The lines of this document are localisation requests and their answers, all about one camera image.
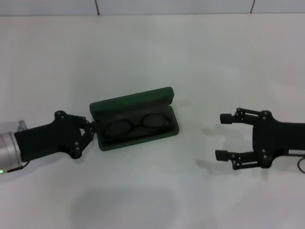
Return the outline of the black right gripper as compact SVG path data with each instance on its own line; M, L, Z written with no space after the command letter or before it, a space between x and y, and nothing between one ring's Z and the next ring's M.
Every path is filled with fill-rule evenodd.
M254 152L215 151L216 160L231 161L233 170L269 168L277 157L305 156L304 123L280 122L270 111L259 112L240 107L233 114L220 114L220 123L253 125Z

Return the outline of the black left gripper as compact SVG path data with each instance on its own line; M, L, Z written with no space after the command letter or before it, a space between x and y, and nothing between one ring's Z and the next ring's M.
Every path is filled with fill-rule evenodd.
M16 132L14 136L22 159L38 159L58 152L77 159L93 141L96 132L95 121L90 122L86 117L57 111L50 124Z

